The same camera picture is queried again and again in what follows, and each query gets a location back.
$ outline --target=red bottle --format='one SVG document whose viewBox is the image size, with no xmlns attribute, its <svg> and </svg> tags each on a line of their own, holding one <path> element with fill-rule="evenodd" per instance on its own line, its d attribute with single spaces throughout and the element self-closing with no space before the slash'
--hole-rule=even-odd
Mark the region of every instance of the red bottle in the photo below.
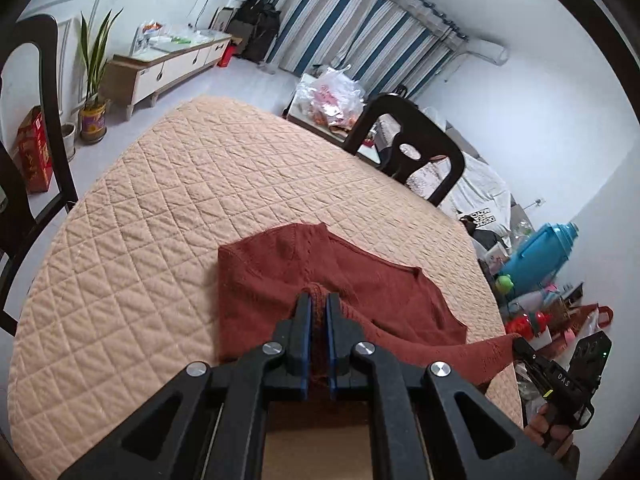
<svg viewBox="0 0 640 480">
<path fill-rule="evenodd" d="M 546 330 L 546 324 L 551 318 L 551 314 L 543 314 L 540 311 L 535 314 L 525 312 L 508 322 L 504 328 L 507 334 L 520 334 L 527 341 L 531 341 Z"/>
</svg>

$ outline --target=blue striped curtain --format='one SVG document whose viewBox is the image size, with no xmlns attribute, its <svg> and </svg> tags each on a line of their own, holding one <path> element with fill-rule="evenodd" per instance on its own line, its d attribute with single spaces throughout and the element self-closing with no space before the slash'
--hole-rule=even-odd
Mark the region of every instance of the blue striped curtain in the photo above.
<svg viewBox="0 0 640 480">
<path fill-rule="evenodd" d="M 281 27 L 268 62 L 296 75 L 315 64 L 351 65 L 347 74 L 370 95 L 402 83 L 415 96 L 463 41 L 422 0 L 270 1 Z"/>
</svg>

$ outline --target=backpack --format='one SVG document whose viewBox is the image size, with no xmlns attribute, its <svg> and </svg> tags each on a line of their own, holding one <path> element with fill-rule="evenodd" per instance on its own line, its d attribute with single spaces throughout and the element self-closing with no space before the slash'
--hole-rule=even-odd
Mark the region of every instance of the backpack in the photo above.
<svg viewBox="0 0 640 480">
<path fill-rule="evenodd" d="M 255 25 L 263 8 L 264 0 L 245 0 L 236 12 L 234 20 Z"/>
<path fill-rule="evenodd" d="M 260 63 L 267 56 L 273 40 L 280 31 L 280 11 L 273 4 L 262 5 L 254 33 L 242 51 L 242 57 L 254 63 Z"/>
</svg>

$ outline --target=finger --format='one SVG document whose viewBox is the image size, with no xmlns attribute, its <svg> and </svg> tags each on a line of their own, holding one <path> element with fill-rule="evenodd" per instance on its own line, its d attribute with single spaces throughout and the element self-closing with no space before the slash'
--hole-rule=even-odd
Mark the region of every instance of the finger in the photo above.
<svg viewBox="0 0 640 480">
<path fill-rule="evenodd" d="M 540 413 L 537 414 L 529 425 L 538 433 L 545 434 L 549 429 L 549 423 L 546 421 L 545 416 Z"/>
<path fill-rule="evenodd" d="M 574 434 L 572 433 L 571 435 L 569 435 L 569 438 L 564 441 L 564 444 L 560 446 L 560 449 L 556 451 L 556 454 L 554 455 L 554 457 L 557 460 L 560 460 L 566 454 L 566 452 L 569 451 L 569 448 L 573 443 L 574 443 Z"/>
<path fill-rule="evenodd" d="M 559 440 L 562 442 L 566 439 L 571 433 L 571 428 L 567 426 L 552 426 L 551 427 L 551 438 L 554 440 Z"/>
<path fill-rule="evenodd" d="M 542 438 L 542 435 L 540 435 L 536 430 L 534 430 L 530 426 L 527 426 L 524 429 L 524 434 L 527 435 L 532 440 L 532 442 L 537 446 L 542 447 L 542 445 L 545 443 L 545 439 Z"/>
</svg>

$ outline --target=white pot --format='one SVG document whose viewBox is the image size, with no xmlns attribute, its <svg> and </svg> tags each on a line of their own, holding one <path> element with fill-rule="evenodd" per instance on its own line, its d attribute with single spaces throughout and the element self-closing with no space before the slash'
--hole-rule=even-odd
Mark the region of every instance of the white pot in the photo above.
<svg viewBox="0 0 640 480">
<path fill-rule="evenodd" d="M 66 160 L 71 160 L 76 154 L 74 142 L 76 140 L 76 125 L 73 123 L 64 123 L 62 125 L 62 140 L 65 142 Z"/>
</svg>

